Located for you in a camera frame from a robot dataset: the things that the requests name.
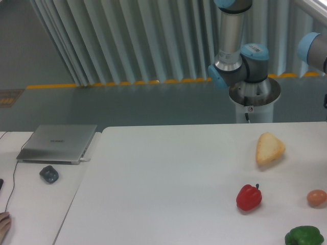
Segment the person's hand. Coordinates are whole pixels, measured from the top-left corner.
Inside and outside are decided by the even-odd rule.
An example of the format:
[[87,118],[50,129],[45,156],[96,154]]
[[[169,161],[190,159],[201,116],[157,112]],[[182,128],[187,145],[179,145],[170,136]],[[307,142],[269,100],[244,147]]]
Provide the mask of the person's hand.
[[1,222],[0,222],[0,239],[1,239],[1,242],[2,242],[5,235],[7,234],[7,232],[9,231],[9,229],[11,227],[12,219],[10,217],[9,212],[1,213],[0,218],[1,218]]

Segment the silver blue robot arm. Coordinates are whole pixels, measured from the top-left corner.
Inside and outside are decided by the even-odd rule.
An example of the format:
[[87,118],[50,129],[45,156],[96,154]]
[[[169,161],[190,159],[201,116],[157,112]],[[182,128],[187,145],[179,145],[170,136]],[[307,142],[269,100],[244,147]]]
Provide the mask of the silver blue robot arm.
[[326,24],[322,1],[215,1],[221,11],[218,53],[208,67],[220,88],[260,83],[286,70],[326,73]]

